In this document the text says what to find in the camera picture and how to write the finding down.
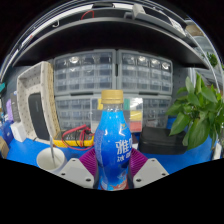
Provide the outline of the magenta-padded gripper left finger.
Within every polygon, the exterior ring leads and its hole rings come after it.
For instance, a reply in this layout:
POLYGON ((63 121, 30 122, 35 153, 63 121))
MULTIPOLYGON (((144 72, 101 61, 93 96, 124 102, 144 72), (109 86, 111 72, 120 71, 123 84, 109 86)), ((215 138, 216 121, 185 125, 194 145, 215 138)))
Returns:
POLYGON ((93 189, 99 177, 95 150, 89 150, 80 158, 71 158, 60 171, 60 177, 78 186, 93 189))

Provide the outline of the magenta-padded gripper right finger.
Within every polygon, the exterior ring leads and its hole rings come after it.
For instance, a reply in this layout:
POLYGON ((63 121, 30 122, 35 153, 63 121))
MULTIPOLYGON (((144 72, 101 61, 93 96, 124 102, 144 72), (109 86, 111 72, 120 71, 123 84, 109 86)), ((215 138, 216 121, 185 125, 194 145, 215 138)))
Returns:
POLYGON ((129 176, 134 188, 141 188, 168 175, 156 158, 148 159, 136 149, 131 151, 129 176))

